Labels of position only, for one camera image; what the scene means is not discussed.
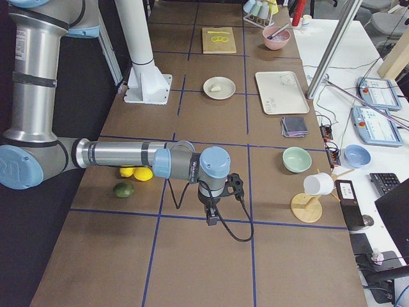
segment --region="white tray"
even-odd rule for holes
[[[266,114],[309,112],[308,103],[294,72],[256,72],[256,81]]]

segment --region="white desk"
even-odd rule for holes
[[[336,25],[337,20],[313,19],[309,27],[298,27],[294,29],[295,38],[304,65],[304,72],[309,82],[311,82],[316,67],[320,63]],[[378,57],[379,54],[361,23],[353,21],[346,36],[338,47],[330,66],[355,68],[373,63]],[[382,59],[378,60],[368,76],[379,77],[377,70],[381,64]],[[366,65],[356,69],[330,68],[327,73],[330,76],[331,82],[344,89],[352,88],[348,91],[356,94],[354,87],[357,85],[357,79],[365,75],[370,66],[371,65]],[[334,136],[334,143],[337,144],[338,147],[341,147],[341,139],[344,134],[341,147],[341,164],[343,163],[342,149],[350,144],[361,145],[371,154],[371,162],[367,166],[356,169],[352,173],[341,177],[341,179],[352,180],[361,213],[367,214],[374,219],[374,225],[364,230],[369,243],[373,249],[378,249],[379,251],[394,251],[397,256],[401,256],[376,211],[374,201],[379,198],[379,195],[374,185],[370,182],[369,173],[395,173],[401,182],[409,177],[409,132],[403,129],[399,130],[404,141],[404,145],[399,148],[364,145],[358,137],[351,119],[348,120],[353,99],[330,86],[327,86],[322,91],[323,87],[324,85],[320,86],[314,97],[314,107],[316,111],[328,116],[332,122],[335,122],[334,115],[320,106],[323,106],[336,114],[336,120],[338,123],[332,126],[332,133]],[[397,92],[398,94],[401,94],[399,88],[397,88]],[[401,103],[403,109],[399,112],[393,112],[393,114],[409,119],[409,104],[404,98],[401,98]],[[347,166],[347,164],[343,163],[343,166],[335,168],[334,173],[340,174],[350,169],[345,166]],[[374,301],[369,290],[366,290],[365,293],[368,306],[392,306],[391,304],[379,305]]]

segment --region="red object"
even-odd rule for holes
[[[300,18],[304,12],[305,4],[307,3],[307,0],[299,0],[297,3],[297,7],[295,8],[295,13],[293,17],[293,23],[291,24],[294,27],[298,26],[298,23],[300,22]]]

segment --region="black keyboard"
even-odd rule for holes
[[[369,175],[380,196],[385,195],[400,184],[399,179],[393,173],[370,173]]]

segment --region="blue joint cap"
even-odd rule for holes
[[[32,155],[16,146],[0,146],[0,183],[24,190],[41,184],[43,179],[43,169]]]
[[[169,178],[171,176],[172,160],[169,149],[158,149],[153,156],[152,171],[157,177]]]
[[[70,28],[65,36],[72,38],[96,38],[100,36],[100,26],[90,28]]]
[[[41,6],[50,0],[7,0],[11,5],[19,8],[36,8]]]
[[[200,155],[200,167],[210,177],[221,179],[230,172],[230,156],[221,147],[209,147]]]

